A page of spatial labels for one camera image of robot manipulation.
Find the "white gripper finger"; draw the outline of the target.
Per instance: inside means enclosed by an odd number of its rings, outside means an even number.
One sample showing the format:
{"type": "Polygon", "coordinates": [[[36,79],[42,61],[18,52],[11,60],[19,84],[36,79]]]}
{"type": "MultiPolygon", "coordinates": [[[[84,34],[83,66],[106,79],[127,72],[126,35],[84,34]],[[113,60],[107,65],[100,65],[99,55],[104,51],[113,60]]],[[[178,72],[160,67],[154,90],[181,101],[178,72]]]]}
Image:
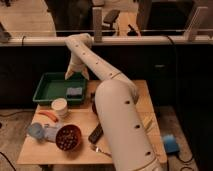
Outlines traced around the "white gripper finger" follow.
{"type": "Polygon", "coordinates": [[[87,80],[89,80],[89,73],[87,69],[84,69],[81,74],[83,75],[83,77],[87,80]]]}
{"type": "Polygon", "coordinates": [[[74,73],[72,70],[67,71],[64,76],[65,80],[68,80],[74,73]]]}

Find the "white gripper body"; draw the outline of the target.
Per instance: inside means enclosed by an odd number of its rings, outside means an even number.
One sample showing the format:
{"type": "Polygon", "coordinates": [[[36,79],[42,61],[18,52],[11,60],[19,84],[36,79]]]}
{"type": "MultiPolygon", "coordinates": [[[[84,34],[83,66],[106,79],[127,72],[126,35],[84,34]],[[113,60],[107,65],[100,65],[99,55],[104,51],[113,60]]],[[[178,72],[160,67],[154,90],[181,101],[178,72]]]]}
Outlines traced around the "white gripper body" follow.
{"type": "Polygon", "coordinates": [[[83,61],[80,59],[78,55],[74,52],[71,53],[70,62],[68,65],[69,72],[84,72],[86,70],[86,66],[83,61]]]}

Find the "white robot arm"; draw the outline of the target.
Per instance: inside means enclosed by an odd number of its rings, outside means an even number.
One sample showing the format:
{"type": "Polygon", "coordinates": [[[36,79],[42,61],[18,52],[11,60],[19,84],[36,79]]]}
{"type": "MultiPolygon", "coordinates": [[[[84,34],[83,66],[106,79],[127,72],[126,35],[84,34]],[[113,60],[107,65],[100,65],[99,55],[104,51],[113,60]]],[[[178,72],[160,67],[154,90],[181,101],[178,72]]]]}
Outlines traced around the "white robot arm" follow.
{"type": "Polygon", "coordinates": [[[136,109],[137,86],[121,71],[91,50],[87,34],[65,38],[71,59],[65,78],[74,72],[88,77],[89,68],[101,83],[95,92],[95,106],[116,171],[163,171],[136,109]]]}

